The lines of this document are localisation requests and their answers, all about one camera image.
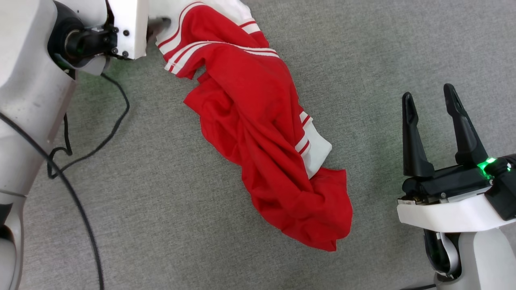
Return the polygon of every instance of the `red cloth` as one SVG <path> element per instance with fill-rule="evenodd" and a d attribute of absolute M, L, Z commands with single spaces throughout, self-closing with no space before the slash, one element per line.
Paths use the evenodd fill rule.
<path fill-rule="evenodd" d="M 305 132 L 312 119 L 299 106 L 285 63 L 261 31 L 246 31 L 252 19 L 237 25 L 195 2 L 175 21 L 176 32 L 172 28 L 158 47 L 177 77 L 191 79 L 206 66 L 184 101 L 199 114 L 206 140 L 242 167 L 242 181 L 265 220 L 310 247 L 335 251 L 351 227 L 346 172 L 320 168 L 309 179 L 302 155 L 317 154 Z"/>

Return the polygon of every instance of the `robotic arm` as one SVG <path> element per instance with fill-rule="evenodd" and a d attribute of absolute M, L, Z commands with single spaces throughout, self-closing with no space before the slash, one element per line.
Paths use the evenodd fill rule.
<path fill-rule="evenodd" d="M 499 227 L 516 221 L 516 154 L 489 158 L 455 88 L 444 85 L 458 152 L 457 165 L 435 170 L 428 162 L 410 93 L 403 96 L 405 196 L 402 223 L 424 229 L 439 290 L 510 290 L 516 258 Z"/>
<path fill-rule="evenodd" d="M 168 19 L 148 0 L 17 0 L 0 6 L 0 111 L 50 152 L 77 71 L 100 75 L 113 57 L 137 59 Z M 43 158 L 0 122 L 0 290 L 20 284 L 23 206 Z"/>

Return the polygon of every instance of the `black cable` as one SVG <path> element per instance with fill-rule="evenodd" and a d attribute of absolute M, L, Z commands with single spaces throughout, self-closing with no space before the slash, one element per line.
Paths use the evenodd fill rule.
<path fill-rule="evenodd" d="M 125 111 L 124 113 L 122 113 L 122 115 L 118 118 L 117 122 L 115 123 L 115 126 L 113 126 L 113 129 L 111 130 L 111 133 L 109 133 L 109 135 L 106 137 L 106 139 L 104 139 L 98 146 L 97 148 L 95 148 L 93 151 L 91 151 L 90 153 L 84 155 L 83 157 L 80 157 L 80 158 L 77 158 L 76 160 L 66 164 L 65 166 L 63 166 L 61 168 L 61 171 L 65 171 L 67 170 L 68 168 L 70 168 L 72 165 L 78 163 L 78 162 L 81 162 L 85 159 L 88 159 L 90 158 L 91 156 L 93 156 L 95 153 L 97 153 L 100 149 L 102 149 L 109 141 L 111 141 L 111 139 L 113 138 L 113 136 L 116 134 L 117 130 L 118 130 L 118 127 L 120 127 L 120 123 L 122 123 L 122 120 L 125 118 L 125 115 L 127 115 L 127 113 L 129 112 L 129 108 L 130 108 L 130 105 L 129 105 L 129 100 L 127 99 L 127 95 L 125 94 L 124 90 L 122 89 L 122 86 L 120 86 L 120 84 L 118 82 L 116 82 L 115 80 L 113 80 L 112 78 L 110 78 L 109 76 L 105 75 L 104 73 L 101 74 L 101 76 L 103 78 L 105 78 L 106 80 L 108 80 L 110 83 L 114 84 L 115 86 L 118 87 L 118 89 L 120 90 L 120 93 L 122 93 L 122 96 L 124 97 L 124 100 L 125 100 Z M 64 147 L 56 147 L 52 150 L 52 152 L 50 153 L 50 158 L 53 160 L 54 159 L 54 155 L 59 152 L 59 151 L 64 151 L 68 156 L 72 156 L 72 147 L 70 146 L 70 138 L 68 137 L 68 117 L 67 115 L 65 114 L 64 115 L 64 142 L 65 142 L 65 145 L 66 145 L 66 148 Z M 47 174 L 49 176 L 50 179 L 54 179 L 57 177 L 57 174 L 53 174 L 52 173 L 52 166 L 47 163 L 46 165 L 46 171 L 47 171 Z"/>
<path fill-rule="evenodd" d="M 437 286 L 435 284 L 432 284 L 432 285 L 426 285 L 426 286 L 421 286 L 421 287 L 416 287 L 416 288 L 410 288 L 410 289 L 406 289 L 406 290 L 427 290 L 427 289 L 432 289 L 435 287 L 437 287 Z"/>
<path fill-rule="evenodd" d="M 73 201 L 75 202 L 75 205 L 77 206 L 77 209 L 79 209 L 80 216 L 83 219 L 84 225 L 86 226 L 86 231 L 88 232 L 88 236 L 91 241 L 91 248 L 93 249 L 93 255 L 95 256 L 95 263 L 97 267 L 97 272 L 99 274 L 99 288 L 100 290 L 104 290 L 104 275 L 102 273 L 102 264 L 100 261 L 99 256 L 99 249 L 97 247 L 95 236 L 93 235 L 93 231 L 90 226 L 90 222 L 88 221 L 88 217 L 86 216 L 86 212 L 84 211 L 83 206 L 80 203 L 79 197 L 75 193 L 75 190 L 73 189 L 72 185 L 70 184 L 70 181 L 68 181 L 68 178 L 66 178 L 65 174 L 61 171 L 61 169 L 55 164 L 55 162 L 50 158 L 50 156 L 45 152 L 43 148 L 39 146 L 39 144 L 34 141 L 22 128 L 20 128 L 16 123 L 14 123 L 11 119 L 9 119 L 7 116 L 5 116 L 2 112 L 0 112 L 0 119 L 4 121 L 7 125 L 9 125 L 13 130 L 15 130 L 20 136 L 22 136 L 27 142 L 30 143 L 38 153 L 43 156 L 43 158 L 46 159 L 48 164 L 52 166 L 57 172 L 57 175 L 61 177 L 64 185 L 70 192 L 70 195 L 72 196 Z"/>

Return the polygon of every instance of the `gray fabric surface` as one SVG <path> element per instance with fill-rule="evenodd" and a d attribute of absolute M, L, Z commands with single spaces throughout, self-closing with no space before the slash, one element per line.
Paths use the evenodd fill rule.
<path fill-rule="evenodd" d="M 247 1 L 288 64 L 300 102 L 348 170 L 351 234 L 327 253 L 267 224 L 239 167 L 223 159 L 182 103 L 196 82 L 146 58 L 116 61 L 132 107 L 113 141 L 67 171 L 100 246 L 106 289 L 384 289 L 431 281 L 422 231 L 399 223 L 401 96 L 410 90 L 437 168 L 454 163 L 442 86 L 455 85 L 492 156 L 516 152 L 516 6 L 511 0 Z M 69 110 L 74 156 L 123 111 L 87 75 Z M 63 144 L 60 138 L 57 144 Z M 70 158 L 59 156 L 64 165 Z M 504 231 L 516 243 L 516 228 Z M 21 289 L 96 289 L 77 209 L 43 168 L 25 206 Z"/>

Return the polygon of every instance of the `white plastic panel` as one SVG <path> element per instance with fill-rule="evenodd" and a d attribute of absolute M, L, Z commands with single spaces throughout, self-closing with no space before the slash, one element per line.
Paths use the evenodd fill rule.
<path fill-rule="evenodd" d="M 57 0 L 68 6 L 79 16 L 86 27 L 100 26 L 106 23 L 106 0 Z"/>
<path fill-rule="evenodd" d="M 149 0 L 109 0 L 118 31 L 118 55 L 137 59 L 146 55 Z"/>
<path fill-rule="evenodd" d="M 504 221 L 482 195 L 433 205 L 400 204 L 399 221 L 442 233 L 480 232 L 516 221 Z"/>

